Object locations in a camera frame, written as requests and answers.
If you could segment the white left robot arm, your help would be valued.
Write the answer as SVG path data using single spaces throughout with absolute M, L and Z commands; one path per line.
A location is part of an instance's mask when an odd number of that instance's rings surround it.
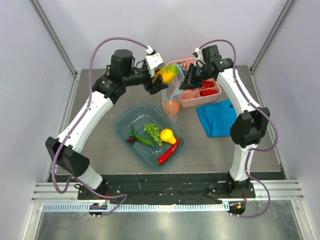
M 103 178 L 81 154 L 100 119 L 115 105 L 130 86 L 144 85 L 151 95 L 168 87 L 156 73 L 164 66 L 161 55 L 149 48 L 142 66 L 134 66 L 133 53 L 118 49 L 111 56 L 106 73 L 90 86 L 89 96 L 76 117 L 57 137 L 49 137 L 45 146 L 52 165 L 59 166 L 89 187 L 89 194 L 100 200 L 107 192 Z

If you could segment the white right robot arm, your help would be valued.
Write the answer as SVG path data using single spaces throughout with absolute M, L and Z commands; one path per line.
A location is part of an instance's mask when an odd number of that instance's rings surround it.
M 253 152 L 266 134 L 270 111 L 261 108 L 251 97 L 240 79 L 235 60 L 222 58 L 217 45 L 196 48 L 193 56 L 195 61 L 189 65 L 179 88 L 199 89 L 205 80 L 214 79 L 235 109 L 236 120 L 230 128 L 235 150 L 225 190 L 230 197 L 236 198 L 250 186 L 248 175 Z

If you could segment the clear zip top bag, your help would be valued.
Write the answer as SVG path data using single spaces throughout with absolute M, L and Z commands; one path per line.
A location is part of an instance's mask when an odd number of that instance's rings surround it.
M 184 81 L 185 76 L 183 74 L 183 71 L 181 70 L 180 66 L 177 63 L 174 63 L 172 65 L 176 65 L 179 69 L 178 75 L 175 77 L 175 79 L 168 85 L 168 88 L 163 89 L 161 91 L 161 100 L 162 100 L 162 108 L 164 111 L 164 105 L 167 102 L 171 102 L 172 100 L 175 100 L 180 103 L 181 106 L 181 99 L 180 94 L 183 90 L 180 90 L 180 85 Z M 178 113 L 175 115 L 166 115 L 170 118 L 171 121 L 176 122 L 178 119 Z

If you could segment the orange tangerine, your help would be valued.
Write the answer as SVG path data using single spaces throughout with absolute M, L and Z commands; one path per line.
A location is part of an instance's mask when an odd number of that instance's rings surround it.
M 180 103 L 176 100 L 168 101 L 163 110 L 168 116 L 176 115 L 180 111 Z

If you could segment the yellow green mango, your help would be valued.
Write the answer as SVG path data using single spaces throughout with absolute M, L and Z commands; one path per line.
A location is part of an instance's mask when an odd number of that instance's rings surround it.
M 166 67 L 161 68 L 159 71 L 155 73 L 155 76 L 152 79 L 152 82 L 155 83 L 157 80 L 157 77 L 161 76 L 162 81 L 165 84 L 169 85 L 176 78 L 178 73 L 179 73 L 179 68 L 176 65 L 174 64 L 168 65 Z

